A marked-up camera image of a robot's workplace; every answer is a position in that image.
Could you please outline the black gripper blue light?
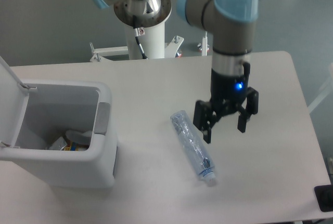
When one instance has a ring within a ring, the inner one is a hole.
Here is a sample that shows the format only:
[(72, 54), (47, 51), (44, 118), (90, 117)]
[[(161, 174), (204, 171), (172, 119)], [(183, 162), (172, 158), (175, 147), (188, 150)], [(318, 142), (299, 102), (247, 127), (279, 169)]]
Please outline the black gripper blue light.
[[(211, 132), (221, 116), (239, 112), (237, 129), (244, 133), (251, 115), (256, 115), (259, 109), (259, 92), (248, 87), (250, 64), (243, 64), (245, 73), (241, 75), (221, 75), (211, 70), (211, 99), (197, 100), (193, 124), (203, 133), (206, 143), (211, 143)], [(246, 107), (242, 103), (246, 98)]]

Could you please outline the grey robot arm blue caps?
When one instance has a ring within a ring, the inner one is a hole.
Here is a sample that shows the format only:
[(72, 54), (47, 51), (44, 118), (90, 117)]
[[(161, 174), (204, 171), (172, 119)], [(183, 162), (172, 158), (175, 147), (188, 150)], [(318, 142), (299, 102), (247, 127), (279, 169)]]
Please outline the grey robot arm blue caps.
[[(171, 0), (93, 0), (99, 8), (113, 7), (125, 25), (130, 59), (166, 56), (163, 27)], [(253, 49), (259, 0), (177, 0), (176, 11), (189, 25), (213, 35), (211, 98), (195, 104), (194, 125), (210, 143), (211, 130), (222, 117), (239, 113), (238, 130), (257, 114), (258, 92), (249, 87), (249, 56)]]

